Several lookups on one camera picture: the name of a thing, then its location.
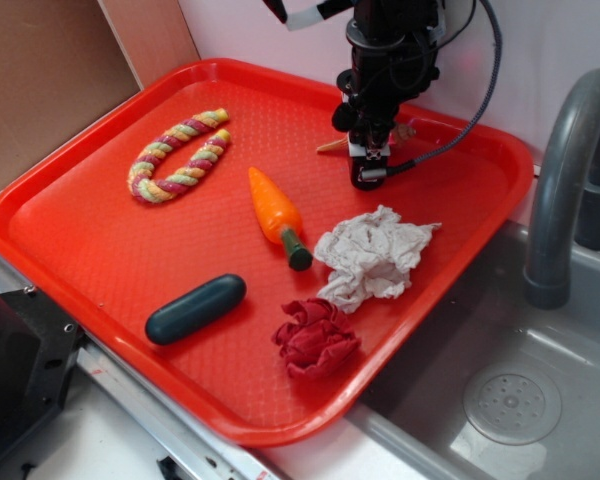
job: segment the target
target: sink faucet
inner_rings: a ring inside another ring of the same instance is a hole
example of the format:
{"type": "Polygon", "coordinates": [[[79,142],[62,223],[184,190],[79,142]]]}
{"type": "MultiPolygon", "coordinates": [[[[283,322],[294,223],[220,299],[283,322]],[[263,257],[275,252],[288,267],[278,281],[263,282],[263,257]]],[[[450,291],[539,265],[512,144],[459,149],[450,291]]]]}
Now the sink faucet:
{"type": "Polygon", "coordinates": [[[549,138],[524,267],[531,305],[554,309],[569,300],[574,240],[600,250],[600,69],[576,82],[549,138]]]}

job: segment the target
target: drain strainer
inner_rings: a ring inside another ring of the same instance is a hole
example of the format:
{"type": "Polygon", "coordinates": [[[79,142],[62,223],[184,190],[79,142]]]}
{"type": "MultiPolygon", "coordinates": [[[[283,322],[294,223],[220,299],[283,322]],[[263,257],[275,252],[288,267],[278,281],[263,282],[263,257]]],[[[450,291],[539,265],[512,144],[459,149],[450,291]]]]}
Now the drain strainer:
{"type": "Polygon", "coordinates": [[[542,372],[525,365],[497,363],[469,381],[464,410],[485,437],[506,445],[526,445],[553,430],[562,402],[557,387],[542,372]]]}

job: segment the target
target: multicolored rope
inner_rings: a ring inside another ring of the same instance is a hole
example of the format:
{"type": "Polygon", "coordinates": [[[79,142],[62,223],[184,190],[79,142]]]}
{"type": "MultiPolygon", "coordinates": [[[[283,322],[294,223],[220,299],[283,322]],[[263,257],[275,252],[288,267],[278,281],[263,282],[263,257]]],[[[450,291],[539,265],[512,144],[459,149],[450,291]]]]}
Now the multicolored rope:
{"type": "Polygon", "coordinates": [[[142,203],[162,203],[186,192],[204,177],[231,142],[225,129],[219,130],[189,159],[187,164],[164,180],[151,180],[153,172],[167,154],[202,133],[208,133],[229,120],[225,109],[203,112],[187,118],[165,131],[142,152],[131,165],[127,185],[142,203]]]}

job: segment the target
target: orange carrot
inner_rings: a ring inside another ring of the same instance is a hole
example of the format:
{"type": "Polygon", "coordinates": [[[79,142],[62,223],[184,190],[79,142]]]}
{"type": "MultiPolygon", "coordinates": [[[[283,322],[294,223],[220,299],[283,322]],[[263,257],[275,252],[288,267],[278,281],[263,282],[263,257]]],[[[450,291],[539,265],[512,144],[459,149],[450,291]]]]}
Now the orange carrot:
{"type": "Polygon", "coordinates": [[[302,233],[300,212],[273,180],[257,168],[249,168],[249,181],[262,233],[270,242],[284,246],[291,268],[306,270],[313,256],[298,238],[302,233]]]}

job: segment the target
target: red cloth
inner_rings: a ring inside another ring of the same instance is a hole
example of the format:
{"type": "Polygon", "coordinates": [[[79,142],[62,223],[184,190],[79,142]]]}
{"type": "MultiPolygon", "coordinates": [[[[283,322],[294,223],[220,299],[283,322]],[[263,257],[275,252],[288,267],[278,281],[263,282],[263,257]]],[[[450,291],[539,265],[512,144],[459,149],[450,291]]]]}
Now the red cloth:
{"type": "Polygon", "coordinates": [[[358,347],[347,315],[327,300],[310,298],[282,306],[297,323],[287,322],[273,335],[292,378],[321,378],[336,370],[358,347]]]}

